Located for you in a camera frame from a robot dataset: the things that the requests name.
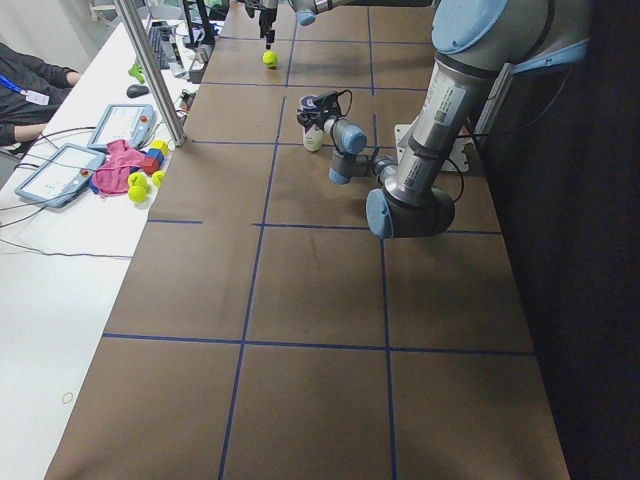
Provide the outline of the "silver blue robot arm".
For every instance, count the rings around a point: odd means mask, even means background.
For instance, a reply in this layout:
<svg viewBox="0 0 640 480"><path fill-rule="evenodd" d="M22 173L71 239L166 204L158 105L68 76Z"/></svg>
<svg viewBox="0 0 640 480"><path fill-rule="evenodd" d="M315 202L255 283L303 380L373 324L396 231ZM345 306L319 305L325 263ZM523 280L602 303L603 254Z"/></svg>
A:
<svg viewBox="0 0 640 480"><path fill-rule="evenodd" d="M366 218L380 239L438 235L449 228L454 202L434 187L461 128L486 101L503 66L524 72L580 62L594 10L591 1L439 1L431 39L435 64L427 95L398 160L362 155L364 132L339 111L337 93L304 98L300 125L317 126L334 142L329 178L346 184L373 174Z"/></svg>
<svg viewBox="0 0 640 480"><path fill-rule="evenodd" d="M276 31L274 24L277 20L280 5L288 5L294 12L297 23L300 26L308 26L314 23L320 14L341 6L436 8L439 5L439 1L245 0L241 1L241 4L244 5L245 12L250 18L254 18L256 13L259 14L260 38L265 40L265 47L270 50L275 42Z"/></svg>

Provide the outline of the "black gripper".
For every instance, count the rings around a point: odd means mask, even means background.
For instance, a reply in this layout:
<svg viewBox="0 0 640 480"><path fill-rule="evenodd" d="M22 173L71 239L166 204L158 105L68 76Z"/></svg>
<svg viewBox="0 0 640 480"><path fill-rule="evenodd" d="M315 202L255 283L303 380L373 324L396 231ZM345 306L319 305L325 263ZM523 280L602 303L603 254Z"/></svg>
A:
<svg viewBox="0 0 640 480"><path fill-rule="evenodd" d="M330 116L329 110L304 110L299 109L296 113L296 120L302 127L304 134L310 133L312 130L325 132L325 123Z"/></svg>
<svg viewBox="0 0 640 480"><path fill-rule="evenodd" d="M265 37L265 48L271 49L275 41L275 30L272 29L277 19L278 1L277 0L258 0L258 8L260 10L259 26L262 31L267 31Z"/></svg>

